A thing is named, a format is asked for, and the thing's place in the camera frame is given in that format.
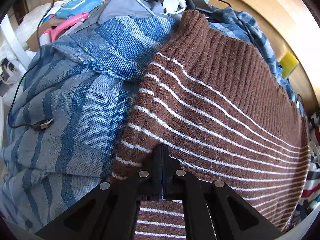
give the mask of cardboard box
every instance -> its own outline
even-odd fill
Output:
[[[47,29],[54,29],[56,26],[58,26],[60,23],[62,23],[63,21],[65,21],[65,19],[58,19],[56,17],[51,18],[50,20],[47,20],[46,22],[44,22],[40,28],[39,28],[39,36],[42,35],[42,33],[47,30]],[[39,50],[39,45],[38,45],[38,41],[37,41],[37,37],[36,37],[36,32],[34,32],[30,38],[27,40],[27,45],[29,46],[31,51],[37,52]]]

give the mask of blue patterned fabric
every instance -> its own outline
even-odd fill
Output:
[[[283,68],[277,62],[270,42],[259,28],[257,21],[249,13],[237,12],[231,7],[225,9],[210,7],[214,17],[214,22],[210,23],[211,28],[221,31],[228,37],[254,44],[269,65],[270,71],[277,79],[278,84],[284,87],[288,97],[297,103],[298,97],[293,92],[289,80],[282,77]],[[305,115],[301,103],[299,103],[299,111],[302,116]]]
[[[10,122],[54,124],[8,130],[10,145],[0,155],[8,169],[0,192],[6,218],[36,232],[110,175],[144,70],[177,25],[114,17],[89,36],[66,35],[43,47]]]

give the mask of plaid fabric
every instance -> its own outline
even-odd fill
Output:
[[[309,148],[310,148],[310,167],[307,175],[307,180],[299,200],[299,203],[294,211],[290,226],[296,226],[306,218],[320,202],[320,146],[318,139],[320,138],[319,127],[310,131]]]
[[[6,218],[36,232],[111,173],[144,70],[176,23],[114,17],[89,37],[67,35],[43,47],[10,120],[54,124],[8,130],[0,155],[9,172],[0,192]]]
[[[289,80],[282,77],[283,68],[277,62],[270,42],[259,28],[257,21],[249,13],[237,12],[231,7],[226,7],[225,9],[210,7],[213,11],[212,16],[215,19],[215,22],[210,23],[211,28],[221,31],[228,37],[253,43],[269,65],[270,71],[277,79],[278,84],[284,87],[288,97],[297,103],[298,97],[293,92]],[[299,111],[302,116],[305,115],[302,104],[299,104]]]
[[[309,117],[309,129],[312,130],[320,125],[320,111],[314,112],[311,117]]]

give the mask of wooden surface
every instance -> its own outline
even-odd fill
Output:
[[[308,115],[320,105],[320,28],[302,0],[225,0],[238,11],[250,13],[268,37],[278,61],[292,52],[301,62],[289,80],[300,94]],[[224,8],[225,3],[210,0]]]

